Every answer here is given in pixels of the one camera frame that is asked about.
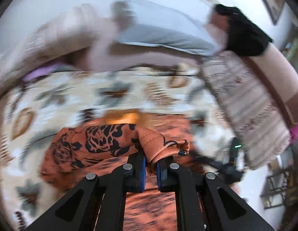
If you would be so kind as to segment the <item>striped bolster pillow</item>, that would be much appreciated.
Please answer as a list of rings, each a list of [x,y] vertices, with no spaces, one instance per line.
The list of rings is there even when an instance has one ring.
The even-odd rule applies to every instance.
[[[98,19],[94,6],[76,6],[1,53],[0,89],[50,60],[89,47],[98,39]]]

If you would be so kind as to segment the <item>purple cloth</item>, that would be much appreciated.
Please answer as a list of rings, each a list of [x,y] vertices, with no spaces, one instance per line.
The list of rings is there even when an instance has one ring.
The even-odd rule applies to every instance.
[[[38,68],[34,69],[33,71],[30,71],[28,74],[23,76],[22,80],[24,82],[29,82],[29,81],[32,81],[32,80],[38,78],[38,77],[47,76],[47,75],[55,72],[56,70],[58,70],[58,68],[63,67],[64,65],[66,65],[66,63],[62,62],[60,60],[48,62],[46,64],[39,66]]]

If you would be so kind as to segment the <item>leaf pattern blanket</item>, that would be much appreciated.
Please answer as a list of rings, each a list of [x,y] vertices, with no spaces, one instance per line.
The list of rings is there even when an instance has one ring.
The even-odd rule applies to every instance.
[[[62,128],[93,120],[186,139],[206,156],[227,149],[234,136],[194,65],[20,80],[0,99],[0,210],[10,230],[24,230],[64,195],[42,178],[44,155]]]

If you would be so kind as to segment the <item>black garment on headboard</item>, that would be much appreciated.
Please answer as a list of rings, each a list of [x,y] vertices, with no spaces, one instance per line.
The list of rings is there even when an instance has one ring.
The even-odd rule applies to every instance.
[[[249,20],[237,7],[217,4],[215,12],[227,17],[228,42],[226,49],[238,56],[259,56],[273,42],[262,29]]]

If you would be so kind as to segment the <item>orange floral blouse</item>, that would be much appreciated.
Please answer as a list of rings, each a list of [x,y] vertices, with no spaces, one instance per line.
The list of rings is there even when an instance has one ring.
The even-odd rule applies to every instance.
[[[87,173],[111,173],[130,154],[144,150],[148,162],[143,193],[126,197],[124,230],[176,230],[175,195],[160,193],[153,166],[173,155],[175,161],[201,172],[200,164],[184,155],[194,149],[191,123],[185,115],[119,110],[80,127],[65,127],[47,149],[40,175],[59,191],[68,191]]]

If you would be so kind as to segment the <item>grey pillow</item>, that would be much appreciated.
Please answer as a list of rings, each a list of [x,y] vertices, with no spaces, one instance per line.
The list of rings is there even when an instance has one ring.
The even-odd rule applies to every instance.
[[[116,0],[112,13],[121,44],[163,47],[201,56],[214,55],[224,46],[221,30],[150,1]]]

